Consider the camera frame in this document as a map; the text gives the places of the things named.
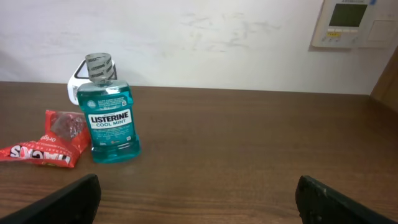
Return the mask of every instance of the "thermostat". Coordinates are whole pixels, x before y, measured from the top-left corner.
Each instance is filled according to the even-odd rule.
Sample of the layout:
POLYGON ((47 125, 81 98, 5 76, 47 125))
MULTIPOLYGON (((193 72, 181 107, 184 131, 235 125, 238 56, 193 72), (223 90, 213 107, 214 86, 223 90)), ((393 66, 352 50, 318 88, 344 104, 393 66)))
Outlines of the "thermostat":
POLYGON ((388 47, 398 26, 398 0, 325 0, 315 47, 388 47))

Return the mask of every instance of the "listerine bottle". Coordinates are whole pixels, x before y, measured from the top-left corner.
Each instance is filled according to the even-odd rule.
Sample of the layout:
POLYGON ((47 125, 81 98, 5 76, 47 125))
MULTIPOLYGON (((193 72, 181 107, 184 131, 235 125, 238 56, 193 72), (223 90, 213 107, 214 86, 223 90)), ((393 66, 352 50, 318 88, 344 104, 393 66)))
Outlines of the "listerine bottle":
POLYGON ((141 147, 134 127, 129 85, 112 80, 110 54, 89 54, 86 64, 91 83, 79 87, 77 98, 90 129, 94 161, 112 163, 136 157, 141 147))

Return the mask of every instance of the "gray bottle cap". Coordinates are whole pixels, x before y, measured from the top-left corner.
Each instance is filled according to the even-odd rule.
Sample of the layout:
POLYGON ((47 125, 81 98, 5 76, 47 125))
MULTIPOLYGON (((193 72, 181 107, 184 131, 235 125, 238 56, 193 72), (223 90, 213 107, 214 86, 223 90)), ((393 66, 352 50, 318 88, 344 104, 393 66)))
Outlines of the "gray bottle cap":
POLYGON ((112 57, 108 53, 94 53, 86 56, 88 77, 93 83, 106 83, 114 75, 112 57))

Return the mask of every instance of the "wooden table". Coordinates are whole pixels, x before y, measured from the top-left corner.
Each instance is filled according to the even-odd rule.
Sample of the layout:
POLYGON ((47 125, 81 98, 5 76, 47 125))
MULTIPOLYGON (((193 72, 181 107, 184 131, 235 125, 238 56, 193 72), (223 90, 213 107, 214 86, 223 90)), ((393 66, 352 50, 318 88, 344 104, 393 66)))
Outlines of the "wooden table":
MULTIPOLYGON (((0 162, 0 217, 95 173, 95 223, 301 223, 310 175, 398 220, 398 116, 368 96, 133 87, 142 154, 74 169, 0 162)), ((43 135, 44 111, 79 111, 66 85, 0 83, 0 146, 43 135)))

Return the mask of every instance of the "red candy wrapper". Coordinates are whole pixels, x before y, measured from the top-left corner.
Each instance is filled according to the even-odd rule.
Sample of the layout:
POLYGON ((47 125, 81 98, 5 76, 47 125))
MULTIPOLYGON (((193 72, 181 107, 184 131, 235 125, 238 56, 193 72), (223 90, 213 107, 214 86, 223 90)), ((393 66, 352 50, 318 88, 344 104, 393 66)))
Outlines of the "red candy wrapper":
POLYGON ((90 144, 90 134, 81 113, 47 110, 44 131, 44 136, 38 141, 0 149, 0 161, 27 161, 72 168, 90 144))

